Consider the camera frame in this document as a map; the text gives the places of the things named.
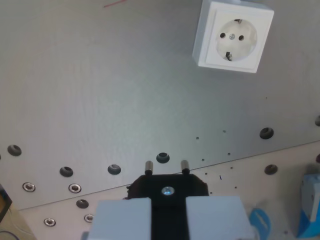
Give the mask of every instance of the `brushed metal surface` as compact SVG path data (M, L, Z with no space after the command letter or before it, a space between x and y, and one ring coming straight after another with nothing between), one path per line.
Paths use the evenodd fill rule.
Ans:
M256 74L195 64L200 0L109 3L0 2L0 183L18 209L130 184L148 160L177 173L320 140L320 2L263 2L275 15Z

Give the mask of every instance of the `white wall outlet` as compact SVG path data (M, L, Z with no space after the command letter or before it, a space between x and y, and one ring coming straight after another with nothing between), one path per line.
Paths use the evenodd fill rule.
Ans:
M241 0L203 0L193 46L200 67L256 73L274 11Z

